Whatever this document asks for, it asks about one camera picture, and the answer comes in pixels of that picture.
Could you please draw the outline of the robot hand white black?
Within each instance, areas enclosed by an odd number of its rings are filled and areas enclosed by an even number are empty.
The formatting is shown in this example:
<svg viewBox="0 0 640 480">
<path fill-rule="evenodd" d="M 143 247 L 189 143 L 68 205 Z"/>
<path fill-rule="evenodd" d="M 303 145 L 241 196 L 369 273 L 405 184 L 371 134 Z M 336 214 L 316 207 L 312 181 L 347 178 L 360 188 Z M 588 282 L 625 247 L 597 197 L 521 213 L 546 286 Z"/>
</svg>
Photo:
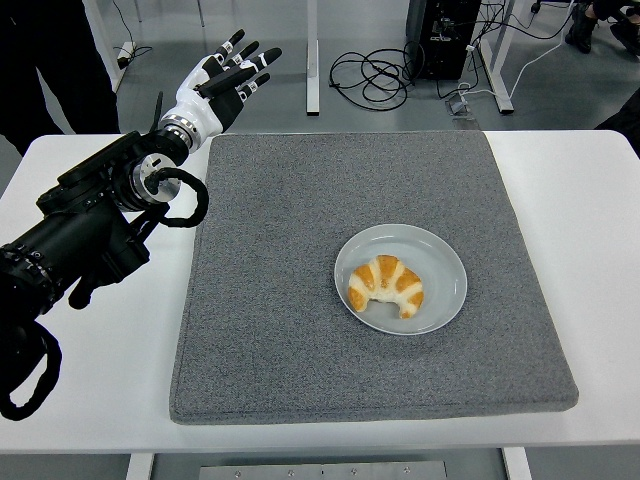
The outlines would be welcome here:
<svg viewBox="0 0 640 480">
<path fill-rule="evenodd" d="M 244 30 L 236 31 L 194 67 L 178 88 L 176 105 L 161 119 L 163 129 L 183 132 L 192 147 L 229 129 L 249 97 L 269 81 L 267 67 L 282 55 L 279 47 L 259 52 L 257 41 L 237 50 L 244 36 Z"/>
</svg>

